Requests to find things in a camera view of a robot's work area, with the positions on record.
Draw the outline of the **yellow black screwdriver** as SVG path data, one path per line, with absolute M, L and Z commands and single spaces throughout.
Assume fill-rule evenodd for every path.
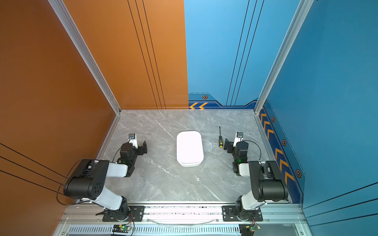
M 223 148 L 223 138 L 221 135 L 221 127 L 219 127 L 219 147 Z

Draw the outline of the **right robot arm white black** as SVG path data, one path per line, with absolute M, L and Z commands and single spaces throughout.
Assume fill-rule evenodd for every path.
M 249 161 L 249 143 L 225 140 L 223 148 L 233 156 L 232 168 L 237 176 L 250 178 L 251 190 L 239 196 L 233 217 L 240 221 L 262 221 L 260 208 L 268 202 L 287 200 L 289 191 L 276 161 Z

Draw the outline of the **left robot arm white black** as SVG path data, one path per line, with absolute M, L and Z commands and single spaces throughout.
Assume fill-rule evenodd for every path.
M 148 152 L 147 143 L 138 145 L 129 139 L 120 148 L 120 158 L 116 162 L 83 159 L 64 185 L 64 195 L 76 200 L 84 200 L 103 208 L 104 222 L 141 222 L 144 206 L 129 206 L 126 197 L 115 194 L 105 187 L 107 178 L 129 178 L 137 158 Z

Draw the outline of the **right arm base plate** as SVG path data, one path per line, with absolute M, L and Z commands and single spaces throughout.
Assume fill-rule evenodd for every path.
M 229 205 L 229 206 L 222 206 L 221 210 L 222 210 L 223 221 L 225 222 L 233 222 L 233 221 L 262 222 L 263 221 L 261 209 L 238 210 L 235 205 Z

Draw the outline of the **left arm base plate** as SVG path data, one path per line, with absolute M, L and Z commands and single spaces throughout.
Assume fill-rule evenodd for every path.
M 128 206 L 126 209 L 104 210 L 103 222 L 141 222 L 143 220 L 144 206 Z

